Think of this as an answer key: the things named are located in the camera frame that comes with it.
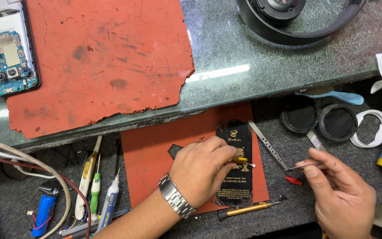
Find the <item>hand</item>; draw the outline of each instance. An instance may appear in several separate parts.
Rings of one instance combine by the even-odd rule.
[[[238,159],[237,148],[225,140],[213,136],[202,143],[191,143],[175,157],[169,178],[176,184],[179,193],[194,208],[208,201],[219,189],[226,175]]]
[[[374,220],[376,194],[355,171],[336,157],[314,148],[296,167],[307,166],[304,174],[315,194],[319,224],[331,239],[368,239]]]

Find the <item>glue bottle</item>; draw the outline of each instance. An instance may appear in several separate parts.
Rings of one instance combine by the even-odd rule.
[[[114,212],[114,206],[116,205],[117,195],[119,194],[119,171],[117,172],[116,177],[114,178],[112,185],[107,190],[106,199],[104,201],[103,211],[101,213],[100,222],[98,223],[97,231],[94,235],[110,225],[111,219]]]

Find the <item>small yellow battery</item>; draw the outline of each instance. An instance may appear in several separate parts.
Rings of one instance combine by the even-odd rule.
[[[243,158],[243,157],[239,157],[237,160],[230,160],[231,162],[234,162],[234,163],[245,163],[248,161],[247,158]]]

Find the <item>coiled white cable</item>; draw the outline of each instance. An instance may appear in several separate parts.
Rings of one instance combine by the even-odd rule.
[[[19,157],[19,156],[10,155],[10,154],[5,154],[3,152],[0,152],[0,156],[4,157],[4,158],[9,158],[9,159],[11,159],[11,161],[14,161],[14,162],[19,162],[19,160],[29,162],[29,160],[27,160],[25,158],[22,158],[22,157]],[[53,179],[53,178],[55,178],[55,176],[46,176],[46,175],[38,174],[38,173],[29,173],[29,172],[24,171],[22,169],[22,167],[20,167],[20,166],[17,166],[17,165],[13,165],[13,166],[18,171],[20,171],[21,173],[26,174],[26,175],[35,176],[35,177],[41,177],[41,178],[46,178],[46,179]]]
[[[55,231],[57,231],[59,229],[59,227],[63,224],[64,220],[66,220],[67,214],[69,214],[69,209],[70,209],[70,193],[69,193],[69,188],[67,187],[66,182],[64,182],[64,180],[60,176],[60,174],[58,174],[58,172],[56,172],[52,167],[50,167],[50,166],[46,165],[45,163],[35,159],[34,157],[32,157],[30,155],[27,155],[27,154],[25,154],[25,153],[23,153],[23,152],[21,152],[21,151],[19,151],[17,149],[14,149],[14,148],[12,148],[10,146],[7,146],[7,145],[5,145],[3,143],[0,143],[0,148],[3,149],[3,150],[7,150],[9,152],[12,152],[14,154],[17,154],[18,156],[26,159],[27,161],[43,167],[49,173],[54,175],[56,177],[56,179],[60,182],[61,186],[63,187],[64,193],[66,195],[66,209],[64,211],[64,215],[61,218],[61,220],[59,221],[59,223],[57,223],[57,225],[53,229],[51,229],[49,232],[47,232],[45,235],[41,236],[40,239],[45,239],[45,238],[49,237],[53,232],[55,232]]]
[[[371,142],[370,144],[366,145],[362,142],[360,142],[360,140],[357,138],[357,135],[356,133],[354,133],[354,135],[352,136],[352,138],[350,138],[350,141],[356,145],[357,147],[360,147],[360,148],[372,148],[372,147],[376,147],[380,144],[382,144],[382,112],[381,111],[378,111],[378,110],[367,110],[367,111],[364,111],[364,112],[360,112],[359,114],[356,115],[356,118],[357,118],[357,126],[360,125],[360,123],[362,122],[363,120],[363,117],[367,114],[373,114],[375,116],[377,116],[379,118],[379,120],[381,121],[381,124],[379,125],[379,129],[377,131],[377,133],[375,134],[375,139],[373,142]]]

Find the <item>silver watch band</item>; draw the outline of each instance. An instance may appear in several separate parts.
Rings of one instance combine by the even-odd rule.
[[[176,189],[176,184],[170,181],[169,175],[166,174],[158,182],[160,192],[163,197],[173,208],[173,210],[181,216],[183,219],[187,219],[196,210],[182,197],[179,191]]]

